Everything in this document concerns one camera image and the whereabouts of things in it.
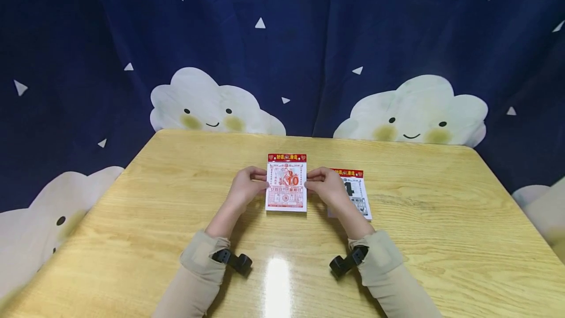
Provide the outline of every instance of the yellow cheek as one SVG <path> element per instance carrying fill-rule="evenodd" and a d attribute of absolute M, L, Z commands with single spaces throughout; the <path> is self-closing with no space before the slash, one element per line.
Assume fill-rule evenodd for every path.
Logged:
<path fill-rule="evenodd" d="M 453 135 L 446 129 L 434 128 L 424 136 L 424 142 L 428 144 L 447 144 L 453 139 Z"/>
<path fill-rule="evenodd" d="M 383 125 L 382 127 L 376 128 L 373 132 L 373 139 L 380 141 L 392 141 L 396 140 L 398 135 L 397 129 L 392 125 Z"/>
<path fill-rule="evenodd" d="M 180 121 L 183 125 L 185 125 L 185 127 L 189 129 L 202 129 L 202 123 L 200 123 L 200 121 L 196 117 L 183 114 L 182 116 L 180 116 Z"/>
<path fill-rule="evenodd" d="M 244 121 L 237 117 L 224 118 L 224 125 L 226 125 L 231 132 L 242 132 L 245 129 Z"/>
<path fill-rule="evenodd" d="M 65 220 L 65 223 L 61 225 L 62 229 L 59 229 L 59 234 L 57 235 L 58 241 L 64 241 L 73 233 L 79 222 L 86 215 L 86 211 L 77 211 L 71 217 Z"/>

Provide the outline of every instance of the forearm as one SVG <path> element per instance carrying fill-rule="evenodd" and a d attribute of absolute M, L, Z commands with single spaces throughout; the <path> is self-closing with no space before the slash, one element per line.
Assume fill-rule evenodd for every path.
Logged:
<path fill-rule="evenodd" d="M 335 209 L 332 209 L 332 212 L 337 215 L 347 237 L 350 239 L 362 239 L 375 233 L 371 223 L 365 220 L 363 214 L 357 210 L 357 207 L 349 198 L 341 202 L 334 202 L 334 204 L 337 205 L 335 205 Z"/>
<path fill-rule="evenodd" d="M 227 238 L 213 238 L 200 231 L 183 251 L 177 271 L 153 318 L 201 318 L 218 295 L 226 265 L 211 255 L 229 248 Z"/>
<path fill-rule="evenodd" d="M 402 263 L 402 254 L 384 231 L 358 240 L 349 246 L 364 245 L 369 252 L 358 266 L 362 283 L 379 301 L 388 318 L 442 317 L 434 301 Z"/>
<path fill-rule="evenodd" d="M 232 206 L 230 202 L 224 202 L 212 221 L 208 224 L 205 232 L 213 239 L 229 239 L 235 223 L 237 223 L 241 210 Z"/>

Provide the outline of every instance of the wooden table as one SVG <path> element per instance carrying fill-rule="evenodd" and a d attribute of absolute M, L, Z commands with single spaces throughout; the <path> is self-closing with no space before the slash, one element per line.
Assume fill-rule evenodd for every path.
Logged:
<path fill-rule="evenodd" d="M 235 172 L 268 152 L 365 170 L 373 225 L 446 317 L 564 317 L 565 266 L 470 148 L 183 131 L 156 133 L 7 317 L 149 317 Z M 306 214 L 257 199 L 232 243 L 254 269 L 227 270 L 210 317 L 377 315 L 358 273 L 331 276 L 345 234 L 315 199 Z"/>

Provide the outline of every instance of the finger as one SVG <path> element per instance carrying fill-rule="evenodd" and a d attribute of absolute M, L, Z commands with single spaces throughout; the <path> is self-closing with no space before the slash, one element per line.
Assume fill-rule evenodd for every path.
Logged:
<path fill-rule="evenodd" d="M 316 194 L 318 193 L 321 185 L 322 185 L 321 182 L 313 182 L 313 181 L 305 181 L 304 183 L 304 187 L 306 187 L 306 189 L 309 189 L 315 192 Z"/>
<path fill-rule="evenodd" d="M 269 187 L 269 183 L 264 181 L 256 181 L 253 182 L 253 187 L 255 187 L 256 193 L 259 193 L 260 191 L 267 189 Z"/>
<path fill-rule="evenodd" d="M 246 170 L 246 172 L 248 174 L 262 174 L 264 176 L 267 176 L 267 170 L 264 170 L 262 168 L 259 168 L 257 166 L 249 166 L 244 168 L 244 170 Z"/>
<path fill-rule="evenodd" d="M 267 176 L 263 174 L 252 174 L 251 179 L 256 181 L 266 181 Z"/>
<path fill-rule="evenodd" d="M 332 169 L 328 169 L 327 167 L 319 167 L 316 169 L 311 170 L 306 174 L 306 178 L 313 178 L 317 176 L 327 176 L 330 172 L 334 172 Z"/>
<path fill-rule="evenodd" d="M 326 177 L 324 176 L 316 176 L 316 177 L 312 177 L 312 178 L 307 178 L 308 181 L 313 181 L 313 182 L 323 182 L 326 179 Z"/>

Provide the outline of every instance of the white calendar page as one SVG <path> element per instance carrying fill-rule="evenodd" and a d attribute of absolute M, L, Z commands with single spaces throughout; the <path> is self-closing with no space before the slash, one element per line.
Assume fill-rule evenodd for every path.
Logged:
<path fill-rule="evenodd" d="M 306 211 L 306 155 L 269 154 L 265 210 Z"/>
<path fill-rule="evenodd" d="M 371 215 L 371 208 L 369 207 L 369 200 L 367 197 L 367 190 L 365 189 L 365 180 L 363 179 L 363 171 L 357 169 L 341 169 L 332 168 L 336 171 L 343 180 L 343 186 L 349 195 L 349 199 L 357 207 L 357 210 L 367 220 L 373 220 Z M 334 214 L 328 209 L 328 217 L 335 217 Z"/>

